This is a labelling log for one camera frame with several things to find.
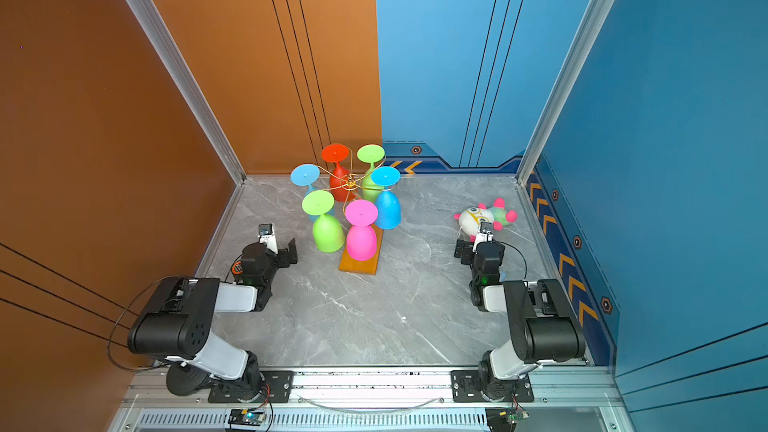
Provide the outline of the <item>left circuit board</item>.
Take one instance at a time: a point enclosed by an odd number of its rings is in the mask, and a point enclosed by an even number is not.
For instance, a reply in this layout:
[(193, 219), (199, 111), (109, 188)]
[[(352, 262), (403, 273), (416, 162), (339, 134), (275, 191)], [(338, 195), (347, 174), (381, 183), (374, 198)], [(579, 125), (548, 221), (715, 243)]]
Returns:
[(229, 411), (228, 431), (265, 431), (269, 425), (268, 414), (262, 409), (236, 408)]

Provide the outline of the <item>circuit board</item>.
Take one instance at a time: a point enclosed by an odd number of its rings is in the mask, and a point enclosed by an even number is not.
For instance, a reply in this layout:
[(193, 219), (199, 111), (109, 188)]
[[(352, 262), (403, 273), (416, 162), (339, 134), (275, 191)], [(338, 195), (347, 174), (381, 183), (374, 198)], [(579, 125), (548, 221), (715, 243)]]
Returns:
[(229, 411), (228, 431), (265, 431), (269, 425), (268, 414), (262, 409), (236, 408)]
[(530, 417), (523, 408), (486, 408), (485, 415), (490, 432), (515, 432), (519, 423)]

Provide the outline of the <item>light blue wine glass left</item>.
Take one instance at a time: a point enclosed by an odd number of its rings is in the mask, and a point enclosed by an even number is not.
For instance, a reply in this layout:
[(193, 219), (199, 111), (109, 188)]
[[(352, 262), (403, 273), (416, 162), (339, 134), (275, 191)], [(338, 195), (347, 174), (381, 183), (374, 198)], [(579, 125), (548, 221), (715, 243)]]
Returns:
[(320, 170), (317, 165), (305, 163), (293, 169), (290, 180), (294, 185), (304, 187), (306, 189), (305, 194), (308, 195), (315, 190), (314, 184), (319, 176)]

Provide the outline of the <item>wooden rack base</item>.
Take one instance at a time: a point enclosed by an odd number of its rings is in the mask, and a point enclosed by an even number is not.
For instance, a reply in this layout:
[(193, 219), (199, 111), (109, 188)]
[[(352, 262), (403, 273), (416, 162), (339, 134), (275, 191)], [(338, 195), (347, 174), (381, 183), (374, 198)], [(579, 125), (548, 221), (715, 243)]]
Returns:
[(377, 235), (377, 250), (375, 255), (367, 261), (354, 260), (346, 250), (346, 240), (343, 248), (343, 254), (339, 265), (339, 270), (350, 273), (361, 273), (368, 275), (375, 275), (378, 267), (378, 261), (380, 256), (381, 242), (383, 237), (383, 230), (373, 224), (373, 229)]

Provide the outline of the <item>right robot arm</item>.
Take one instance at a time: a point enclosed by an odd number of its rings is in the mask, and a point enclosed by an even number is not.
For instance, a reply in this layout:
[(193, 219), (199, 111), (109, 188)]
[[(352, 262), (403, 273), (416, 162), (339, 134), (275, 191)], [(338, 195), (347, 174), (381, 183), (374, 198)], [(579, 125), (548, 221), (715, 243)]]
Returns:
[(508, 339), (486, 352), (478, 379), (466, 389), (491, 402), (531, 402), (529, 374), (545, 364), (582, 358), (587, 343), (562, 284), (556, 279), (529, 282), (504, 279), (506, 245), (459, 239), (454, 256), (470, 267), (472, 304), (482, 312), (507, 318)]

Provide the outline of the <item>pink wine glass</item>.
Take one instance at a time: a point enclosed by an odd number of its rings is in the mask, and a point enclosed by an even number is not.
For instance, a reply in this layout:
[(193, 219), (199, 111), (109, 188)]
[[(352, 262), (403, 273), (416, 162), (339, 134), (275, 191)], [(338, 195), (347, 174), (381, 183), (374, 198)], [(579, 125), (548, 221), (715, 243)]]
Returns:
[(371, 259), (377, 250), (377, 235), (373, 224), (378, 209), (367, 200), (355, 200), (345, 209), (344, 215), (350, 224), (346, 237), (346, 250), (356, 261)]

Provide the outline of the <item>aluminium front rail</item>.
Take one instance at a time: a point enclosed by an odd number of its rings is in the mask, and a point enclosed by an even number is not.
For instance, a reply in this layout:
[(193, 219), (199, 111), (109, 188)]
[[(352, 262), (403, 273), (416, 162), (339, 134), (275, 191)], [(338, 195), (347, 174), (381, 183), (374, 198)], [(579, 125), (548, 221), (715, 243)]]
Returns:
[(532, 403), (453, 401), (460, 366), (295, 367), (286, 404), (213, 404), (207, 392), (172, 395), (165, 375), (137, 376), (112, 431), (228, 431), (229, 411), (262, 409), (265, 431), (489, 431), (486, 408), (523, 408), (516, 431), (630, 431), (633, 424), (604, 367), (549, 365), (529, 375)]

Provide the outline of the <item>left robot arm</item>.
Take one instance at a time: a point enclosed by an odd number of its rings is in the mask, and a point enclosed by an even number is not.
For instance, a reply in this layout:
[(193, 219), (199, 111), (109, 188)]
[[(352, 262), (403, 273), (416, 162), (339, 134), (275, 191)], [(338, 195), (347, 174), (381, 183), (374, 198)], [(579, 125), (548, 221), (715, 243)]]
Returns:
[(167, 277), (134, 322), (128, 349), (170, 364), (166, 387), (176, 396), (209, 392), (210, 403), (286, 403), (291, 371), (262, 372), (255, 353), (212, 331), (217, 313), (263, 311), (277, 271), (298, 262), (296, 241), (271, 249), (260, 240), (243, 249), (233, 283), (218, 278)]

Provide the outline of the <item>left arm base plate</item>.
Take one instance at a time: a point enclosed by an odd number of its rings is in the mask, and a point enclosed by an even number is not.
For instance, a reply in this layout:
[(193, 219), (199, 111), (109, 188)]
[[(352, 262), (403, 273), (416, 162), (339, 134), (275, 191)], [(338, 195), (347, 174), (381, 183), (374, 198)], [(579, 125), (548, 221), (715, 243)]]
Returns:
[(253, 389), (238, 389), (229, 382), (212, 386), (207, 401), (213, 404), (286, 404), (289, 402), (294, 381), (290, 370), (268, 370), (260, 373), (258, 385)]

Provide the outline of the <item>right circuit board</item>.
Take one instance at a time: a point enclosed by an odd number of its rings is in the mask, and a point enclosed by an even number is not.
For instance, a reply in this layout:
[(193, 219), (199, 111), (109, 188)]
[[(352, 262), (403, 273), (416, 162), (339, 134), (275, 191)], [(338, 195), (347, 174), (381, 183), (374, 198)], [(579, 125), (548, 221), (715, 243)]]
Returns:
[(523, 408), (486, 408), (485, 415), (490, 432), (515, 432), (519, 423), (530, 417)]

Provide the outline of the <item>back green wine glass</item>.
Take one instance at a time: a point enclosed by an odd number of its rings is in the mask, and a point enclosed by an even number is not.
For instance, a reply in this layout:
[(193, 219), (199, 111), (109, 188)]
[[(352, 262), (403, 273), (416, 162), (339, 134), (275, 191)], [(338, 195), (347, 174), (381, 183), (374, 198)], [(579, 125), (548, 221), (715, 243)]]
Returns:
[(368, 165), (367, 171), (364, 173), (361, 179), (360, 185), (362, 189), (363, 199), (371, 203), (375, 203), (377, 197), (382, 192), (383, 188), (378, 186), (372, 177), (373, 172), (385, 159), (384, 148), (377, 144), (367, 144), (362, 146), (357, 151), (357, 158)]

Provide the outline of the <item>front green wine glass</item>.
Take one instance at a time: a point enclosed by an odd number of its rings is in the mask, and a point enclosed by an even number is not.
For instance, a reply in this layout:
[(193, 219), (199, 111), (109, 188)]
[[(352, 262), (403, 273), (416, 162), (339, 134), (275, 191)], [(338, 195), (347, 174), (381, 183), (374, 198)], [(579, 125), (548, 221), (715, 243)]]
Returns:
[(335, 199), (325, 190), (310, 192), (302, 201), (302, 209), (315, 217), (312, 234), (316, 247), (324, 253), (340, 250), (345, 243), (344, 229), (339, 220), (330, 214), (334, 209)]

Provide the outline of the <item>red wine glass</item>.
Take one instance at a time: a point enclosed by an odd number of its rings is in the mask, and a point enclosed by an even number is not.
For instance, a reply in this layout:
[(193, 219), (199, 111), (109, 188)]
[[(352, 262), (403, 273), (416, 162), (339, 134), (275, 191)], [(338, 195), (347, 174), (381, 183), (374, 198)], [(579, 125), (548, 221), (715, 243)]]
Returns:
[(330, 193), (336, 202), (344, 204), (355, 197), (357, 189), (350, 171), (342, 166), (349, 155), (350, 149), (339, 143), (326, 146), (321, 153), (322, 159), (333, 166), (329, 172)]

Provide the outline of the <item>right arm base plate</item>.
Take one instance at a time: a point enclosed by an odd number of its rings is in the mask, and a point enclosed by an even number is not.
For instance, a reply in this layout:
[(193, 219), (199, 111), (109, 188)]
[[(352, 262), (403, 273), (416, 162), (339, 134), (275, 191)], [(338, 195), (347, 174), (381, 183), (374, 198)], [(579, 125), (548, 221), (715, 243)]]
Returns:
[(477, 370), (452, 370), (450, 372), (453, 401), (517, 402), (532, 403), (535, 400), (528, 377), (516, 380), (483, 379)]

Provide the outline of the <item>white pink plush toy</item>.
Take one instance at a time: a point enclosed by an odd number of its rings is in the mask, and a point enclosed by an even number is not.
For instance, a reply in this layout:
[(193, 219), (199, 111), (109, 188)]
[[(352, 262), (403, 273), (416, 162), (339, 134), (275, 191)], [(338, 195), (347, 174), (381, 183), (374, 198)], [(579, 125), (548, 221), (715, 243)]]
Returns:
[(454, 215), (460, 231), (471, 242), (474, 242), (477, 235), (481, 233), (483, 223), (489, 223), (494, 231), (501, 231), (505, 226), (514, 223), (517, 218), (518, 213), (508, 208), (503, 198), (495, 199), (491, 205), (480, 203)]

